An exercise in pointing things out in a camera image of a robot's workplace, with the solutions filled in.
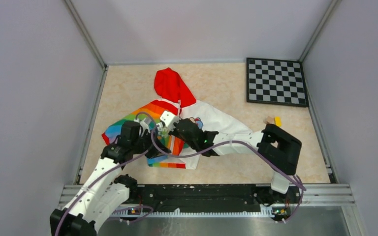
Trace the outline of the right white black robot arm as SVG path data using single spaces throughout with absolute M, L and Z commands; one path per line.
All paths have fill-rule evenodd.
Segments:
M 274 171 L 269 197 L 276 203 L 289 196 L 291 184 L 305 190 L 296 175 L 302 142 L 274 124 L 267 124 L 262 131 L 233 134 L 202 130 L 187 118 L 171 121 L 165 126 L 170 135 L 180 138 L 197 154 L 206 157 L 257 155 Z

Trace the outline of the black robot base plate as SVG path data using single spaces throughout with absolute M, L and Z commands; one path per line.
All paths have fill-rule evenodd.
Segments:
M 300 197 L 296 186 L 281 194 L 268 184 L 146 184 L 130 193 L 122 207 L 150 206 L 155 213 L 260 212 L 265 207 L 292 207 Z

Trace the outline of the rainbow white red hooded jacket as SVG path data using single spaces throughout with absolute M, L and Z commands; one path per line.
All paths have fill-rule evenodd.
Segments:
M 180 75 L 171 68 L 159 70 L 156 73 L 154 89 L 159 99 L 137 109 L 121 120 L 150 118 L 159 123 L 161 114 L 164 111 L 169 111 L 181 119 L 189 118 L 205 131 L 228 134 L 253 132 L 231 115 L 197 100 Z M 163 125 L 157 129 L 156 136 L 151 138 L 156 149 L 160 151 L 160 155 L 154 158 L 146 157 L 148 165 L 194 170 L 202 155 L 197 154 L 181 139 L 170 135 L 168 129 Z

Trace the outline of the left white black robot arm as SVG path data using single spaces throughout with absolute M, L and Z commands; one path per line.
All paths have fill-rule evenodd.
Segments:
M 163 124 L 146 120 L 126 121 L 119 135 L 102 150 L 92 174 L 75 196 L 50 215 L 53 236 L 95 236 L 116 208 L 138 197 L 135 179 L 122 175 L 126 164 L 139 157 L 155 157 L 152 142 Z

